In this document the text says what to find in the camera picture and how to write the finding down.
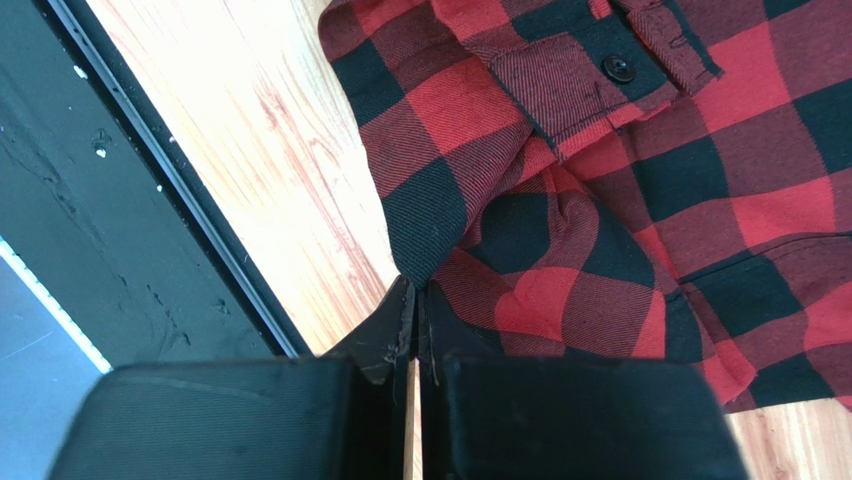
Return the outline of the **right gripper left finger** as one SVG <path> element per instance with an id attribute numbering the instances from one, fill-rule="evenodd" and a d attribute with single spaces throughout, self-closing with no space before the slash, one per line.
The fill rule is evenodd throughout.
<path id="1" fill-rule="evenodd" d="M 411 358 L 416 291 L 398 276 L 376 309 L 324 354 L 351 360 L 367 381 L 383 385 Z"/>

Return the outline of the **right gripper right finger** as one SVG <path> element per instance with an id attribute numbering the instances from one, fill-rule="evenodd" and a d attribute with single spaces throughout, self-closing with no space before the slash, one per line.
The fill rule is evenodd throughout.
<path id="1" fill-rule="evenodd" d="M 437 282 L 419 292 L 419 363 L 421 378 L 439 386 L 447 355 L 496 356 L 504 353 L 500 334 L 462 321 Z"/>

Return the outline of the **red black plaid shirt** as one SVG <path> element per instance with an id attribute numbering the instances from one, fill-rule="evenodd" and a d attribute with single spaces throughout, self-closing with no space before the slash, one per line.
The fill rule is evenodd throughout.
<path id="1" fill-rule="evenodd" d="M 851 401 L 847 1 L 334 1 L 397 270 L 509 355 Z"/>

